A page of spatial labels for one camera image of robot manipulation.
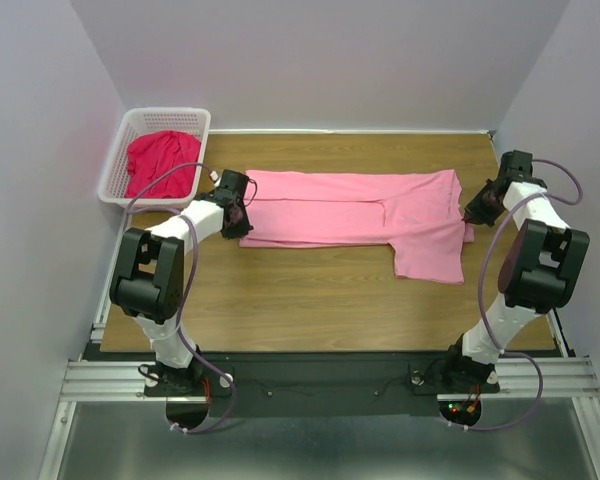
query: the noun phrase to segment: gray wall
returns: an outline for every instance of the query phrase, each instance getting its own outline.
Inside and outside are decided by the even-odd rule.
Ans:
[[[127,107],[215,128],[496,128],[568,0],[72,0]]]
[[[496,135],[499,152],[528,150],[562,162],[585,190],[577,207],[558,206],[591,235],[586,264],[562,314],[568,339],[590,354],[600,378],[600,0],[572,0]],[[558,172],[538,168],[551,190],[575,195]]]
[[[66,0],[0,1],[0,480],[36,478],[119,213],[95,185],[123,111]]]

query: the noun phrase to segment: gray floor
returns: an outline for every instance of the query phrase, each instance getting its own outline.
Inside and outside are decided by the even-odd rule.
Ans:
[[[528,401],[484,402],[481,425]],[[571,400],[545,400],[519,427],[449,429],[408,416],[232,420],[198,437],[169,432],[159,403],[78,407],[60,478],[184,480],[594,479]]]

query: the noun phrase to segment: folded garment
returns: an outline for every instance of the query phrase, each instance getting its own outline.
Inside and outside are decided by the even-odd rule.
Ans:
[[[243,247],[389,244],[397,277],[462,283],[473,230],[458,209],[454,170],[431,174],[305,174],[250,170],[258,193]],[[253,192],[247,193],[250,198]]]
[[[152,181],[173,167],[196,162],[200,155],[200,140],[184,132],[165,130],[136,138],[127,148],[127,171],[131,181],[125,196],[133,198]],[[182,198],[191,193],[197,167],[173,172],[142,198]]]

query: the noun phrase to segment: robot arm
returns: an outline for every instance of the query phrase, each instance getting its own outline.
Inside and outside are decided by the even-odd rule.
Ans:
[[[504,154],[498,178],[488,180],[469,203],[465,221],[493,226],[505,209],[513,209],[531,195],[546,193],[544,182],[532,176],[531,161],[528,153]],[[499,293],[486,312],[502,349],[529,322],[567,304],[589,245],[589,236],[571,229],[545,197],[527,202],[513,214],[513,220],[519,232],[500,269]],[[495,383],[494,364],[501,353],[480,319],[449,348],[447,381]]]
[[[194,247],[183,218],[194,225],[198,242],[218,232],[228,239],[244,237],[253,228],[244,205],[248,183],[246,175],[225,170],[216,188],[196,197],[180,215],[148,230],[130,228],[122,236],[109,297],[142,327],[156,352],[152,373],[171,386],[191,389],[200,378],[182,339],[189,338],[186,329],[177,323],[184,257]],[[142,270],[154,262],[153,273]]]

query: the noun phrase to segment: white baseboard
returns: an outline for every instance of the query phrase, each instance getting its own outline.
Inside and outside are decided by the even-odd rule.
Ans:
[[[488,130],[380,130],[380,129],[342,129],[325,130],[319,128],[212,128],[210,134],[216,135],[261,135],[261,134],[339,134],[339,135],[369,135],[369,134],[435,134],[435,135],[486,135]]]

